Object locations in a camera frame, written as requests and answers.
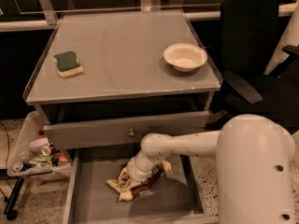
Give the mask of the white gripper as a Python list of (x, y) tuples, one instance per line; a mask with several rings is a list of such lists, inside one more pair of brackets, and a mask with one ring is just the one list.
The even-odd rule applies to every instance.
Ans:
[(144, 182), (151, 175), (152, 169), (163, 160), (159, 156), (148, 156), (140, 150), (127, 163), (127, 173), (135, 182)]

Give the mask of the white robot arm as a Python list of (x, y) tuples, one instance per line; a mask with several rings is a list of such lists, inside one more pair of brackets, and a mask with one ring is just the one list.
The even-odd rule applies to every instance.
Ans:
[(128, 174), (144, 181), (171, 154), (216, 158), (218, 224), (296, 224), (289, 168), (295, 144), (270, 119), (240, 115), (219, 131), (150, 133), (129, 160)]

